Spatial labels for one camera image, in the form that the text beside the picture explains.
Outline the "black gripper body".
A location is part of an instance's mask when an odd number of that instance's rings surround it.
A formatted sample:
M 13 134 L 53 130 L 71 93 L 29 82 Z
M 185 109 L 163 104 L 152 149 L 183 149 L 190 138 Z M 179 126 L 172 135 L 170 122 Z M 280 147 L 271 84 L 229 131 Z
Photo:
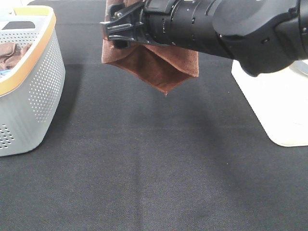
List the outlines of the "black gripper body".
M 124 3 L 111 4 L 107 8 L 107 18 L 101 22 L 103 39 L 111 41 L 115 48 L 123 50 L 132 43 L 153 45 L 154 39 L 147 29 L 145 2 L 130 6 Z

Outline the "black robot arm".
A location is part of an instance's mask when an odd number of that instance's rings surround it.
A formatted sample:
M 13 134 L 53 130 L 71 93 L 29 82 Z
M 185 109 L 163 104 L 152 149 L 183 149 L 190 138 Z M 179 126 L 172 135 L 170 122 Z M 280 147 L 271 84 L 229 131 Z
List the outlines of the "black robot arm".
M 141 0 L 112 5 L 101 25 L 118 49 L 173 45 L 236 60 L 253 77 L 308 57 L 305 0 Z

